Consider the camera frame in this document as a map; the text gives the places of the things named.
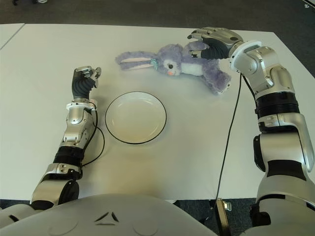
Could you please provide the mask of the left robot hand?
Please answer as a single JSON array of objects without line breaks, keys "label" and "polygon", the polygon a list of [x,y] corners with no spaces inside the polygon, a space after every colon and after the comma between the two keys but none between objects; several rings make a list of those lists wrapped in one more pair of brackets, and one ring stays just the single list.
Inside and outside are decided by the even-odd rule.
[{"label": "left robot hand", "polygon": [[90,91],[98,87],[98,79],[101,76],[101,68],[93,69],[91,66],[81,66],[74,70],[72,78],[72,95],[74,99],[89,100]]}]

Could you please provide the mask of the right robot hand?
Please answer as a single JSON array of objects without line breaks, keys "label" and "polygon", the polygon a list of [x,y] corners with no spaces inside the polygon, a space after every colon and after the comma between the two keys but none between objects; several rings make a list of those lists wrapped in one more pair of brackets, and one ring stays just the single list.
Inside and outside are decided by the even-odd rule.
[{"label": "right robot hand", "polygon": [[204,27],[194,30],[188,39],[197,39],[206,44],[206,49],[192,50],[192,58],[227,59],[235,44],[243,43],[243,38],[226,28]]}]

